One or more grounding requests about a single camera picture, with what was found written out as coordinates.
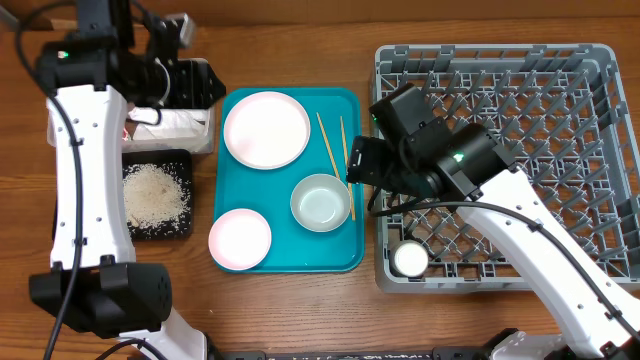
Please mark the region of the black plastic tray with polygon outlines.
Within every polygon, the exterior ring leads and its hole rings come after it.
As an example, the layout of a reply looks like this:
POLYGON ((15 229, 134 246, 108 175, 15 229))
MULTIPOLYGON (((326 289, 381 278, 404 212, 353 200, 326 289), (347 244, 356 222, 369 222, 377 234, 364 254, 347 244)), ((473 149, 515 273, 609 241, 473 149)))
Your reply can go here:
POLYGON ((184 149, 122 155, 125 220, 134 241, 183 239, 193 228, 192 155, 184 149))

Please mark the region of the large white plate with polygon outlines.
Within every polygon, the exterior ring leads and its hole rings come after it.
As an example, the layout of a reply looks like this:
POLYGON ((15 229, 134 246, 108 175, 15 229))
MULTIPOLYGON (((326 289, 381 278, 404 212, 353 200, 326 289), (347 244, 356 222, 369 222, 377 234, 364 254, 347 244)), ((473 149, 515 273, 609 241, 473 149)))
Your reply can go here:
POLYGON ((226 116, 223 139, 227 150, 241 164, 257 170, 273 170, 296 160, 311 137, 304 107, 293 97, 261 91, 241 99, 226 116))

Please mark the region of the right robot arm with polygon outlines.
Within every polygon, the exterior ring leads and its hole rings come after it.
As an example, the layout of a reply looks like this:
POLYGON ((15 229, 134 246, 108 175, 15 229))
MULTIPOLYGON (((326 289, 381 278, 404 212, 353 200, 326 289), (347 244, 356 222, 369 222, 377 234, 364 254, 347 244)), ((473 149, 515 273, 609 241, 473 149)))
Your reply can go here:
POLYGON ((411 83, 374 103, 380 137, 354 139, 346 179, 409 201, 384 215, 446 208, 511 263, 561 332, 505 329, 476 359, 636 359, 639 301, 556 220, 513 155, 483 125, 453 132, 411 83))

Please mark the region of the left wooden chopstick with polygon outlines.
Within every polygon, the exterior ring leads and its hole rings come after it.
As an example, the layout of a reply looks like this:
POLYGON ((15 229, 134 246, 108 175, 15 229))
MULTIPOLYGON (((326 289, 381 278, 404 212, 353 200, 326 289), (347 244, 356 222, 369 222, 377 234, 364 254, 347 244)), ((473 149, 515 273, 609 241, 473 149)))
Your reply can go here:
POLYGON ((332 147, 331 147, 330 141, 328 139, 328 136, 326 134, 325 127, 324 127, 324 124, 323 124, 323 121, 322 121, 322 118, 321 118, 319 112, 316 112, 316 117, 317 117, 319 128, 320 128, 320 131, 321 131, 321 134, 322 134, 325 146, 326 146, 326 151, 327 151, 327 154, 329 156, 329 159, 330 159, 333 171, 334 171, 334 175, 335 175, 336 178, 341 179, 341 176, 340 176, 340 173, 339 173, 339 170, 338 170, 338 167, 337 167, 334 155, 333 155, 332 147))

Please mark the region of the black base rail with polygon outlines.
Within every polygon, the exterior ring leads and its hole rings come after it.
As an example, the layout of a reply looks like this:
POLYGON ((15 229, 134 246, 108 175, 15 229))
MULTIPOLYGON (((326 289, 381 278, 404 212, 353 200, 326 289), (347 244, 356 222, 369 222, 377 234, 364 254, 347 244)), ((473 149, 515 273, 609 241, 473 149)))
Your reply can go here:
POLYGON ((213 347, 211 359, 224 360, 480 360, 490 356, 489 345, 497 345, 512 335, 514 329, 508 328, 482 346, 439 346, 428 350, 416 351, 360 351, 360 352, 307 352, 307 353, 265 353, 264 351, 221 352, 213 347))

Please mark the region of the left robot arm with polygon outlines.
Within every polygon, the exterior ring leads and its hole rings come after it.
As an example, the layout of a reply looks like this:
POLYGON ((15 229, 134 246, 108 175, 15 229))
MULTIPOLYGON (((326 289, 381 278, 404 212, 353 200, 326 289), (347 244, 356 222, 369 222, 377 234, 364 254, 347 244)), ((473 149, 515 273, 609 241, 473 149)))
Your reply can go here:
POLYGON ((122 135, 132 107, 208 110, 226 92, 204 59, 180 59, 195 24, 142 10, 149 32, 134 52, 135 3, 75 0, 77 27, 48 42, 28 75, 44 93, 56 149, 50 269, 32 275, 32 302, 69 327, 156 359, 215 359, 210 337, 172 304, 165 266, 140 263, 124 208, 122 135))

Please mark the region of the wooden chopstick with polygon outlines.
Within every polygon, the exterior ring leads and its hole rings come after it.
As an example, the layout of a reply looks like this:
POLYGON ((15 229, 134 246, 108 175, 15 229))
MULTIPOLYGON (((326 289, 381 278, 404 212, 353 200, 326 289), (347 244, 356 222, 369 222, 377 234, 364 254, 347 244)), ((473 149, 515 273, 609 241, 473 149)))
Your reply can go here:
POLYGON ((330 159, 333 171, 334 171, 334 175, 335 175, 336 178, 341 179, 341 176, 340 176, 340 173, 339 173, 339 170, 338 170, 338 167, 337 167, 334 155, 333 155, 332 147, 331 147, 330 141, 328 139, 328 136, 326 134, 325 127, 324 127, 324 124, 323 124, 323 121, 322 121, 322 118, 321 118, 319 112, 316 112, 316 117, 317 117, 319 128, 320 128, 320 131, 321 131, 321 134, 322 134, 325 146, 326 146, 326 151, 327 151, 327 154, 329 156, 329 159, 330 159))
MULTIPOLYGON (((347 141, 346 141, 346 132, 345 132, 345 127, 344 127, 344 120, 343 117, 340 116, 340 128, 341 128, 341 139, 342 139, 342 148, 343 148, 343 155, 344 155, 344 163, 345 163, 345 174, 348 174, 348 168, 349 168, 349 152, 348 152, 348 146, 347 146, 347 141)), ((347 181, 347 188, 349 191, 349 195, 351 198, 351 204, 350 204, 350 210, 351 210, 351 219, 352 221, 356 221, 356 212, 355 212, 355 200, 354 200, 354 195, 353 195, 353 189, 352 189, 352 184, 350 182, 347 181)))

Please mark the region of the cooked rice pile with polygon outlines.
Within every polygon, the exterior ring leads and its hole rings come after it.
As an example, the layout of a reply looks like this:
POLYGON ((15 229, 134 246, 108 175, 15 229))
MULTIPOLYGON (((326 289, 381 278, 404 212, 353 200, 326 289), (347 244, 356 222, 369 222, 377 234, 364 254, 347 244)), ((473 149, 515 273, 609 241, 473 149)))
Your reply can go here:
POLYGON ((128 225, 144 235, 176 234, 188 225, 191 185, 179 178, 176 163, 165 166, 134 164, 123 180, 125 215, 128 225))

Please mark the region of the white napkin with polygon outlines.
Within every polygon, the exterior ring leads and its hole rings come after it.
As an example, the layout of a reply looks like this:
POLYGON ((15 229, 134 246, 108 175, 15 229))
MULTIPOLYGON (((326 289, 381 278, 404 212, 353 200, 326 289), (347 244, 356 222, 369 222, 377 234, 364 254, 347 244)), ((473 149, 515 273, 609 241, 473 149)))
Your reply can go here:
POLYGON ((203 135, 209 121, 208 110, 132 108, 128 119, 136 127, 133 140, 160 140, 203 135))

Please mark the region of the grey dishwasher rack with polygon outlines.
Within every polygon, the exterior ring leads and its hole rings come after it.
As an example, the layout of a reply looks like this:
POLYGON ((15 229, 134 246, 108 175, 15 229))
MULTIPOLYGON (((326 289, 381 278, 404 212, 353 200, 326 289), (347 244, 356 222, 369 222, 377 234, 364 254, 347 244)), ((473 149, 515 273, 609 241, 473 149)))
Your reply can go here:
MULTIPOLYGON (((618 62, 603 44, 384 45, 371 97, 411 83, 452 130, 489 128, 547 208, 608 276, 639 287, 639 146, 618 62)), ((523 290, 496 247, 443 209, 376 222, 375 279, 387 293, 523 290), (396 273, 392 248, 420 243, 419 278, 396 273)))

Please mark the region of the teal serving tray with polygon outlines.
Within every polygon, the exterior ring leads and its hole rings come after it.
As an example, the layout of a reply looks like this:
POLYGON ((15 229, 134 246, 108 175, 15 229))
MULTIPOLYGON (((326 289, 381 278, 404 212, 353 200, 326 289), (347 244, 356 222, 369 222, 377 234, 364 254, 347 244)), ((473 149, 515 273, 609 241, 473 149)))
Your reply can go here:
POLYGON ((261 214, 272 232, 271 248, 257 266, 232 273, 324 273, 347 272, 357 267, 365 253, 365 212, 363 189, 352 185, 356 221, 351 215, 336 230, 312 232, 294 219, 290 198, 294 187, 313 174, 334 175, 319 128, 320 113, 333 155, 345 182, 340 116, 343 117, 348 151, 361 133, 360 104, 345 88, 244 88, 229 94, 223 103, 220 149, 216 176, 214 222, 224 213, 238 208, 261 214), (273 169, 249 168, 232 157, 224 144, 223 127, 231 108, 241 99, 261 91, 276 91, 293 97, 306 110, 311 137, 303 153, 290 164, 273 169))

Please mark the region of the right wooden chopstick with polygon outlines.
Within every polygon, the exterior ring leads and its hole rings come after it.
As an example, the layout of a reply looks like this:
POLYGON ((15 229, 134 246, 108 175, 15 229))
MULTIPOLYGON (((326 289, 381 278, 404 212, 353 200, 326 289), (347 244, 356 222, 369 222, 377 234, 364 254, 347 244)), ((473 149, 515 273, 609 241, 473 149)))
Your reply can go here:
MULTIPOLYGON (((340 116, 340 128, 341 128, 341 139, 342 139, 342 148, 343 148, 343 155, 344 155, 344 163, 345 163, 345 174, 348 174, 348 168, 349 168, 349 152, 348 152, 348 146, 347 146, 347 141, 346 141, 346 132, 345 132, 345 127, 344 127, 344 120, 343 117, 340 116)), ((352 184, 350 182, 347 181, 347 188, 349 191, 349 195, 351 198, 351 204, 350 204, 350 210, 351 210, 351 219, 352 221, 356 221, 356 212, 355 212, 355 200, 354 200, 354 195, 353 195, 353 189, 352 189, 352 184)))

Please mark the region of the clear plastic waste bin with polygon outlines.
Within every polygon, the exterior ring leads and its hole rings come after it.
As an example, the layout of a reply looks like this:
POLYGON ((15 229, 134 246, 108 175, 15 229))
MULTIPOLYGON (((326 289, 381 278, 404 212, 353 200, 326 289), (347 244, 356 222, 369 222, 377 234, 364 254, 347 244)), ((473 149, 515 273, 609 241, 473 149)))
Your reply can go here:
POLYGON ((122 152, 184 149, 209 153, 212 106, 155 111, 149 105, 128 109, 126 88, 111 82, 63 87, 46 101, 50 144, 59 159, 73 145, 83 160, 117 162, 122 152))

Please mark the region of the grey bowl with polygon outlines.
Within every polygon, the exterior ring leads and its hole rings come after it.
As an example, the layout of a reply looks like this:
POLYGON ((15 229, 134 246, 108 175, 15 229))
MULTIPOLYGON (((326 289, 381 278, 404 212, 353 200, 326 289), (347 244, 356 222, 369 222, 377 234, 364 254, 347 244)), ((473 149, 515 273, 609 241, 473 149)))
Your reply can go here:
POLYGON ((303 228, 318 233, 330 232, 351 215, 351 195, 340 179, 328 174, 313 174, 294 187, 290 208, 303 228))

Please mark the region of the white cup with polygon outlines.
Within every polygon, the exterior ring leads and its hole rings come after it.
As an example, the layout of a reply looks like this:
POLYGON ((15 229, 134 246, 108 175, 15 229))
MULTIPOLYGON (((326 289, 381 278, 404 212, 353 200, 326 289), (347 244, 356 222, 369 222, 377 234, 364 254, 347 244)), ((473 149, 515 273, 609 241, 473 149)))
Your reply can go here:
POLYGON ((416 241, 400 241, 391 250, 390 266, 402 276, 419 278, 427 270, 428 264, 427 250, 416 241))

